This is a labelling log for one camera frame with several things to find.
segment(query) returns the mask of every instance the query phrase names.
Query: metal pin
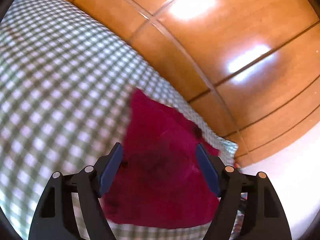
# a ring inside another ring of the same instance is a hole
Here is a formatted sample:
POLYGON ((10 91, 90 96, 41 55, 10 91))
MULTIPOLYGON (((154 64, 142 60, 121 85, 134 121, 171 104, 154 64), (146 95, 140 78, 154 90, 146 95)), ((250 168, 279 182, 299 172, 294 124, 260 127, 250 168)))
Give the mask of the metal pin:
POLYGON ((259 172, 259 177, 262 179, 265 179, 267 177, 267 175, 264 172, 259 172))
POLYGON ((226 172, 234 172, 234 171, 235 171, 235 168, 232 167, 232 166, 226 166, 226 167, 225 167, 225 170, 226 170, 226 172))
POLYGON ((92 166, 86 166, 86 167, 84 168, 84 171, 87 172, 87 173, 89 173, 89 172, 93 171, 93 167, 92 167, 92 166))
POLYGON ((60 176, 60 172, 56 171, 54 174, 52 174, 52 177, 54 179, 58 178, 60 176))

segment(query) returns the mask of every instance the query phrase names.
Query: red cloth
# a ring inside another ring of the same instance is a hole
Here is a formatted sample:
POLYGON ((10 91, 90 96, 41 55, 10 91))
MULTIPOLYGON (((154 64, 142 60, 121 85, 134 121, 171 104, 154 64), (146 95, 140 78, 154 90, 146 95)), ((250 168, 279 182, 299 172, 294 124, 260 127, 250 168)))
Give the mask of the red cloth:
POLYGON ((135 90, 124 157, 110 191, 103 197, 106 218, 117 224, 189 228, 213 219, 217 197, 199 170, 195 150, 201 130, 176 109, 135 90))

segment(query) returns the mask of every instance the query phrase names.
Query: white wall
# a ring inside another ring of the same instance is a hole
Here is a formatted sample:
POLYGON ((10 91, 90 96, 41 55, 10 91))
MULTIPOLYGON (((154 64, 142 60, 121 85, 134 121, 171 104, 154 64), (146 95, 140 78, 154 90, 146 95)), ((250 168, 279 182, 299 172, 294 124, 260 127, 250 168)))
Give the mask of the white wall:
POLYGON ((284 208, 292 239, 298 239, 320 209, 320 123, 292 145, 248 166, 243 173, 264 171, 284 208))

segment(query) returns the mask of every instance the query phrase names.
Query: checkered tablecloth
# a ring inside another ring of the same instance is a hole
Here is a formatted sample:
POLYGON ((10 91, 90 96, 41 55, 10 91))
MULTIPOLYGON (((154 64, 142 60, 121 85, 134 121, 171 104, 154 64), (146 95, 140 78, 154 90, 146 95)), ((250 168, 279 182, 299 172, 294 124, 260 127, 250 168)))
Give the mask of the checkered tablecloth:
MULTIPOLYGON (((0 206, 23 239, 54 171, 78 172, 121 142, 138 87, 177 108, 233 163, 217 137, 129 45, 65 0, 20 0, 0 24, 0 206)), ((74 197, 80 234, 88 238, 74 197)), ((117 239, 202 239, 208 225, 166 230, 110 226, 117 239)))

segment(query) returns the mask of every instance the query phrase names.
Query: gingham fabric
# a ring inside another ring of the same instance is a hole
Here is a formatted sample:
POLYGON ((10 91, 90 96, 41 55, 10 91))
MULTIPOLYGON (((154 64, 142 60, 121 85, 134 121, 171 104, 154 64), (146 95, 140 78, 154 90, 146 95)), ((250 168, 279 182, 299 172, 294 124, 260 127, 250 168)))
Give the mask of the gingham fabric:
MULTIPOLYGON (((212 133, 169 82, 106 27, 65 0, 20 0, 10 7, 0 24, 0 206, 23 239, 53 172, 78 172, 122 141, 135 87, 177 108, 225 164, 233 163, 237 145, 212 133)), ((74 209, 88 239, 76 196, 74 209)), ((208 229, 110 226, 117 239, 139 240, 196 240, 208 229)))

